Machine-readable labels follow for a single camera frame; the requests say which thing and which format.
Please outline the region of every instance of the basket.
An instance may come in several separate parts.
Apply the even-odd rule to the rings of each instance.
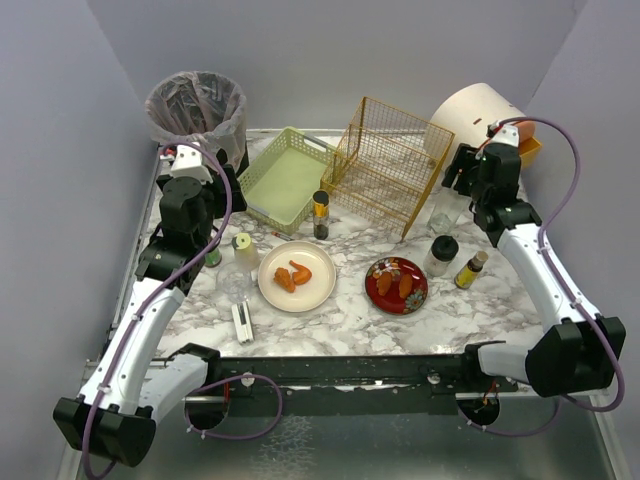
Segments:
[[[313,193],[334,155],[322,140],[285,128],[239,178],[247,213],[291,235],[311,213]]]
[[[332,203],[404,237],[442,168],[454,134],[364,97],[322,179]]]

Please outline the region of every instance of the plate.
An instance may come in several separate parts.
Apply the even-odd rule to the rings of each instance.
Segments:
[[[383,272],[391,272],[393,283],[383,297],[378,294],[378,278]],[[402,275],[408,273],[413,277],[411,293],[406,299],[400,298],[398,284]],[[429,286],[422,270],[410,260],[400,257],[387,257],[376,261],[367,272],[364,280],[367,295],[380,310],[395,315],[407,315],[418,310],[427,299]]]
[[[293,260],[311,270],[311,280],[296,285],[293,293],[278,285],[273,276],[278,267],[294,272],[289,261]],[[260,264],[258,286],[264,298],[285,312],[306,312],[321,305],[336,284],[336,267],[329,254],[319,246],[303,241],[292,241],[271,250]]]

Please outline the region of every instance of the gray floor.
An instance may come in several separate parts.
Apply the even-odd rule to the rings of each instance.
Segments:
[[[503,399],[495,426],[525,430],[549,418],[539,398]],[[268,419],[228,419],[229,433],[249,433]],[[94,460],[94,470],[101,467]],[[526,439],[505,439],[467,427],[459,417],[389,415],[285,417],[249,442],[201,440],[186,433],[179,408],[159,426],[147,458],[118,466],[109,480],[302,479],[614,479],[593,414],[566,405],[556,425]]]

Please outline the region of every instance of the black bottle cap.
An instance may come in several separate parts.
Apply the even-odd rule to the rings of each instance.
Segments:
[[[450,262],[458,254],[458,242],[450,235],[441,235],[433,241],[431,253],[441,262]]]

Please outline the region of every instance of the green plastic basket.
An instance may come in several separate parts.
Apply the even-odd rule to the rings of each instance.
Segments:
[[[335,148],[285,128],[240,176],[247,213],[291,235],[311,213],[313,193],[331,165]]]

